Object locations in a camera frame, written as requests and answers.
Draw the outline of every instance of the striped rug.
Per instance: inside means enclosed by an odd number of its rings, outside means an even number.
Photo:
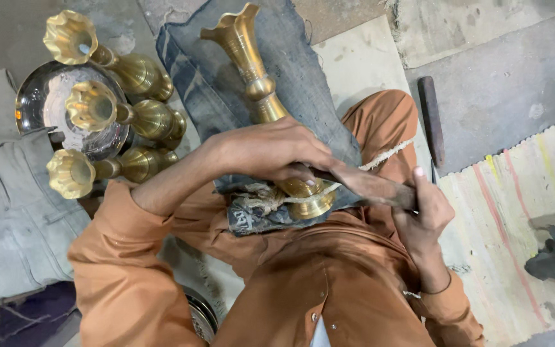
[[[438,181],[456,217],[441,238],[489,346],[555,329],[555,280],[524,270],[555,225],[555,125]]]

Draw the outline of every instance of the fingernail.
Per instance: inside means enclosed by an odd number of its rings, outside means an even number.
[[[425,172],[423,172],[423,168],[421,166],[417,166],[414,168],[414,174],[416,176],[423,176],[425,175]]]

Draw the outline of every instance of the knee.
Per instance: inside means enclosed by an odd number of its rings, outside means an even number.
[[[369,97],[380,113],[391,118],[400,118],[406,123],[416,123],[419,118],[417,105],[410,94],[403,90],[390,89],[379,91]]]
[[[378,102],[381,102],[384,105],[395,105],[396,107],[399,105],[400,107],[405,107],[408,109],[416,108],[414,99],[404,90],[388,89],[379,91],[373,96],[376,97]]]

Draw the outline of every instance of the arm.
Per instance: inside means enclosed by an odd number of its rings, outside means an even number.
[[[203,346],[181,287],[155,256],[170,231],[168,216],[223,174],[313,179],[289,166],[297,161],[319,169],[339,164],[311,132],[285,119],[215,135],[135,188],[111,181],[94,220],[68,252],[83,345]]]
[[[445,195],[416,167],[419,214],[393,208],[400,240],[419,270],[421,299],[411,301],[415,313],[426,318],[426,328],[439,346],[483,346],[483,327],[477,322],[462,281],[446,268],[438,237],[455,217]]]

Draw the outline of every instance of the shirt sleeve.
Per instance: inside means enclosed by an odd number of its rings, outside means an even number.
[[[451,282],[440,293],[421,293],[410,300],[412,309],[426,318],[426,328],[438,347],[483,346],[483,326],[472,314],[462,280],[449,270]]]
[[[204,346],[183,289],[156,254],[171,217],[141,209],[110,181],[94,220],[71,245],[83,346]]]

